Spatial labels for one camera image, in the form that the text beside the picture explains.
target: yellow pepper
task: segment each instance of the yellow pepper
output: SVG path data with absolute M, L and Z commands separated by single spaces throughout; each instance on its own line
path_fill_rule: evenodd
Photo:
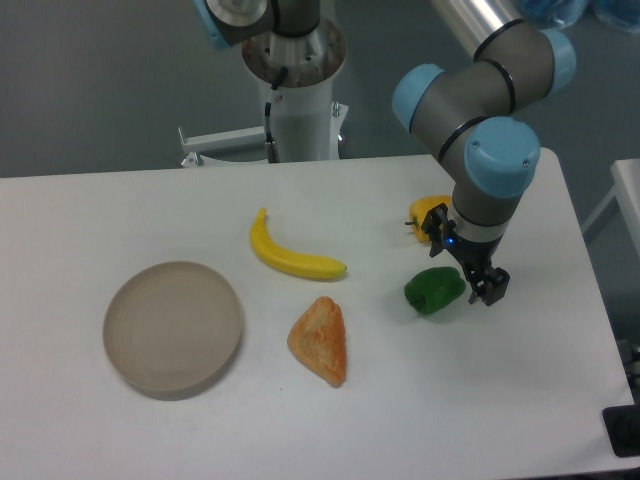
M 431 195 L 416 200 L 409 207 L 409 221 L 407 225 L 411 225 L 413 233 L 420 243 L 429 241 L 429 235 L 420 230 L 420 226 L 427 216 L 427 212 L 441 203 L 445 203 L 447 207 L 451 206 L 451 197 L 449 195 Z

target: yellow banana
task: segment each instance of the yellow banana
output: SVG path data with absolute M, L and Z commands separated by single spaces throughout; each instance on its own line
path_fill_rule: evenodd
M 261 208 L 249 232 L 251 247 L 264 263 L 281 272 L 314 280 L 339 278 L 347 271 L 347 266 L 339 260 L 292 252 L 276 244 L 267 230 L 266 215 L 267 209 Z

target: round plate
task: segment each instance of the round plate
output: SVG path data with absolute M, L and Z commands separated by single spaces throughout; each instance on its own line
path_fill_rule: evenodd
M 107 356 L 143 393 L 160 399 L 209 387 L 232 356 L 242 309 L 231 285 L 204 265 L 170 262 L 137 274 L 104 321 Z

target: green pepper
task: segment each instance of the green pepper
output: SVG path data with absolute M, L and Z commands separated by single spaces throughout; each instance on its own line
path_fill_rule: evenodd
M 420 272 L 404 287 L 404 296 L 423 315 L 443 309 L 462 295 L 467 284 L 453 267 L 436 267 Z

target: toast slice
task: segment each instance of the toast slice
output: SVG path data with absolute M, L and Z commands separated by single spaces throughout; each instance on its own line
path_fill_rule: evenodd
M 340 307 L 320 297 L 295 323 L 287 344 L 309 370 L 339 387 L 347 374 L 347 343 Z

